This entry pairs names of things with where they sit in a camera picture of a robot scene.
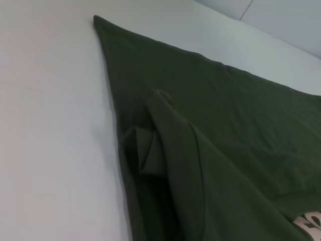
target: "dark green fabric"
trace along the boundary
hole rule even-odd
[[[94,25],[134,241],[310,240],[292,221],[321,210],[319,96]]]

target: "t-shirt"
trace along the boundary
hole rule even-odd
[[[94,24],[134,241],[312,240],[296,218],[321,210],[319,96]]]

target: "white wall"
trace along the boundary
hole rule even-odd
[[[320,94],[320,60],[192,0],[2,0],[0,240],[129,240],[95,14]]]
[[[320,0],[254,0],[242,21],[321,58]]]
[[[240,20],[252,0],[195,0],[230,18]]]

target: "white bed sheet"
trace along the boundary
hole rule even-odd
[[[0,2],[0,240],[130,240],[92,16],[321,94],[320,60],[192,0]]]

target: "white surface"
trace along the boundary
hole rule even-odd
[[[0,240],[129,240],[94,14],[320,94],[320,60],[192,0],[1,1]]]
[[[252,0],[195,0],[230,18],[239,20]]]
[[[242,21],[321,58],[320,0],[254,0]]]

